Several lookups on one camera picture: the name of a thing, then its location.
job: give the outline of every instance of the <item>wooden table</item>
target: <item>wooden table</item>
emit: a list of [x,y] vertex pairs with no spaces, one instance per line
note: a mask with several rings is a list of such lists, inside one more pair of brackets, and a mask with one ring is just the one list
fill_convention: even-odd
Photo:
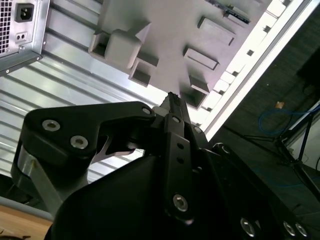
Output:
[[0,237],[43,240],[52,222],[0,205]]

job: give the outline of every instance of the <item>computer power supply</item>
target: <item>computer power supply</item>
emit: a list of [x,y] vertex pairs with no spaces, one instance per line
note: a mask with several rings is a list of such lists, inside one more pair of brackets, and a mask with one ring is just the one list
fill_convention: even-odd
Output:
[[50,0],[0,0],[0,76],[41,59]]

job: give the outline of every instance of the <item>silver bolt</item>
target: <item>silver bolt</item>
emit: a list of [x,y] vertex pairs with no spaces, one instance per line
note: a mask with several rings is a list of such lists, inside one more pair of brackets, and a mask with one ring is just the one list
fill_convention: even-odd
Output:
[[73,136],[70,143],[76,149],[85,149],[89,144],[88,140],[83,136]]
[[177,117],[173,116],[173,117],[172,117],[172,119],[173,119],[173,121],[175,121],[176,123],[180,123],[179,118],[177,118]]
[[188,210],[187,200],[179,194],[173,196],[173,204],[181,212],[186,212]]
[[252,226],[252,224],[246,220],[245,218],[241,218],[240,220],[240,224],[242,229],[246,232],[246,234],[248,234],[250,237],[254,237],[256,235],[255,233],[255,229],[254,226]]
[[42,127],[50,132],[55,132],[60,129],[60,124],[55,120],[45,120],[42,122]]
[[222,146],[222,150],[226,153],[226,154],[230,154],[230,152],[227,150],[227,148],[225,146]]
[[146,114],[151,114],[151,111],[148,108],[142,108],[142,111],[144,111]]
[[287,223],[286,221],[283,222],[283,226],[285,228],[285,230],[291,235],[291,236],[295,236],[295,230],[292,228],[292,226],[289,225],[289,223]]
[[299,233],[302,234],[302,236],[304,236],[304,237],[307,237],[307,236],[308,236],[307,231],[306,231],[306,230],[304,229],[304,227],[301,226],[299,223],[296,223],[296,224],[295,224],[295,227],[296,227],[296,229],[298,229]]
[[197,127],[197,126],[194,127],[194,130],[195,130],[198,134],[200,134],[200,133],[202,132],[201,129],[200,129],[199,127]]

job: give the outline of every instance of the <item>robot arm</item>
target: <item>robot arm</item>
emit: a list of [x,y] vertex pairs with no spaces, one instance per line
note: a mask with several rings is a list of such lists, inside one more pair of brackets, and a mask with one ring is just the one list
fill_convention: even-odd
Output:
[[[143,157],[88,184],[91,163],[135,149]],[[54,216],[46,240],[311,239],[228,146],[209,146],[173,93],[154,110],[141,102],[34,110],[11,173]]]

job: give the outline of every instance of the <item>ventilation grille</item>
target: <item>ventilation grille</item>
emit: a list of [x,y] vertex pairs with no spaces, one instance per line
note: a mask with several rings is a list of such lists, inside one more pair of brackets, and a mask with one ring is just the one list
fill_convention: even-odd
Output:
[[10,0],[0,0],[0,54],[9,51],[11,8]]

